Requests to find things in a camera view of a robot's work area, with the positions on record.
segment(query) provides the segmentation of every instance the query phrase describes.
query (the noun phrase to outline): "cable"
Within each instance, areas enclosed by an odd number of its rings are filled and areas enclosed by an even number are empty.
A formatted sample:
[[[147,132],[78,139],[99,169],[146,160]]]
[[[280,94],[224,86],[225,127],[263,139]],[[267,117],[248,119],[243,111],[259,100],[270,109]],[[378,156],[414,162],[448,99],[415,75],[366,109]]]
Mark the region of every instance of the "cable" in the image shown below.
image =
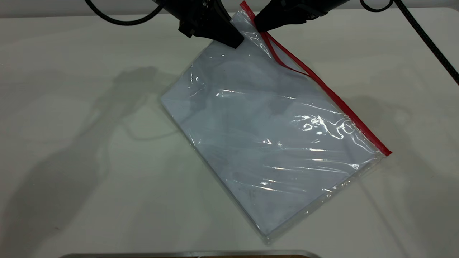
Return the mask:
[[[390,0],[390,1],[389,1],[389,4],[386,5],[385,7],[381,8],[381,9],[374,9],[374,8],[369,7],[368,4],[366,4],[366,3],[364,2],[364,0],[360,0],[360,4],[361,4],[366,10],[368,10],[368,11],[370,11],[370,12],[381,12],[381,11],[384,11],[384,10],[386,10],[387,8],[391,7],[391,5],[392,5],[393,3],[394,3],[394,0]]]
[[[395,2],[395,4],[398,6],[402,14],[405,16],[405,18],[408,20],[408,22],[413,26],[414,30],[418,33],[418,35],[421,37],[421,39],[424,41],[424,43],[429,47],[429,49],[432,51],[432,53],[435,55],[435,57],[440,61],[440,63],[445,67],[446,71],[453,77],[455,82],[459,85],[459,73],[454,69],[453,65],[446,59],[446,57],[443,55],[443,53],[438,49],[438,47],[433,43],[433,41],[430,39],[430,37],[425,33],[425,31],[422,29],[422,27],[419,25],[419,23],[416,21],[416,19],[411,15],[411,13],[408,11],[408,8],[406,8],[405,4],[403,4],[402,0],[390,0],[389,4],[381,9],[373,9],[369,7],[364,0],[360,0],[360,3],[362,6],[371,12],[381,12],[384,11],[385,9],[391,7],[391,5]]]
[[[113,19],[109,16],[107,16],[106,14],[104,14],[103,12],[101,12],[93,3],[91,0],[84,0],[89,8],[91,8],[91,10],[97,14],[97,16],[99,16],[100,18],[106,20],[107,22],[109,23],[113,23],[113,24],[116,24],[116,25],[120,25],[120,26],[133,26],[133,25],[138,25],[138,24],[141,24],[141,23],[144,23],[144,22],[147,22],[149,20],[151,20],[156,14],[158,14],[162,8],[164,7],[164,5],[166,4],[167,0],[165,1],[162,1],[160,5],[158,5],[158,7],[156,7],[155,10],[153,10],[149,15],[143,17],[143,18],[140,18],[138,20],[133,20],[133,21],[120,21],[120,20],[117,20],[117,19]]]

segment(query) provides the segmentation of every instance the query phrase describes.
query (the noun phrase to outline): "white table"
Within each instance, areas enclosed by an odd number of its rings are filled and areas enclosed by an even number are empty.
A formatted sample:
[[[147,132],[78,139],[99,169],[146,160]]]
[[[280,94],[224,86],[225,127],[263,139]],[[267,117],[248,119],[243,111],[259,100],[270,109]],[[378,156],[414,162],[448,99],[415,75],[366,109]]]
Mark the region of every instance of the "white table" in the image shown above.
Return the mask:
[[[412,11],[459,67],[459,13]],[[0,257],[459,255],[459,87],[399,10],[337,10],[272,32],[394,154],[271,246],[158,101],[209,42],[177,28],[167,14],[130,28],[0,19]]]

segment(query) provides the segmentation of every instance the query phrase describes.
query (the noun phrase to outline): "ziplock bag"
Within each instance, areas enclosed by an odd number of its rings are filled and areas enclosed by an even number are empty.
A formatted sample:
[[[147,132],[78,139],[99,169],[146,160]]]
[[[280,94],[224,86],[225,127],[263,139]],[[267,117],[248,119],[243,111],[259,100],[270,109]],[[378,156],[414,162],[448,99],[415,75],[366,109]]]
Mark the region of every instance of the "ziplock bag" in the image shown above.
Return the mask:
[[[241,6],[244,42],[213,41],[161,100],[270,242],[391,152]]]

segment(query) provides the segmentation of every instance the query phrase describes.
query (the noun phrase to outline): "red zipper strip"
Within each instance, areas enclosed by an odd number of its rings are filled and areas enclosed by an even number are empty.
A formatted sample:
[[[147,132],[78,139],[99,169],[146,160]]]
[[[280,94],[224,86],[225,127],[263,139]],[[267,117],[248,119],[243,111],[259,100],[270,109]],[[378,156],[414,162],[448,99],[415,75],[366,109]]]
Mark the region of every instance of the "red zipper strip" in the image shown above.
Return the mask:
[[[249,5],[243,1],[240,6],[242,9],[247,13],[249,18],[252,20],[255,19],[255,14],[250,9]],[[304,74],[312,78],[324,91],[325,93],[338,105],[338,107],[343,110],[343,112],[352,120],[354,121],[357,128],[367,137],[369,141],[371,141],[376,148],[378,148],[384,155],[389,156],[392,151],[390,151],[379,139],[376,137],[375,134],[371,132],[371,130],[363,123],[360,118],[352,111],[352,109],[335,93],[333,92],[320,78],[317,76],[307,65],[305,65],[301,60],[299,60],[296,56],[290,53],[284,46],[282,46],[279,42],[277,42],[273,36],[271,36],[267,32],[260,32],[263,40],[265,41],[269,51],[273,55],[273,58],[283,67],[295,71],[297,73]],[[271,41],[276,44],[284,53],[286,53],[301,69],[303,69],[306,73],[297,71],[282,62],[282,60],[277,56],[276,52],[274,51],[273,46],[271,45]]]

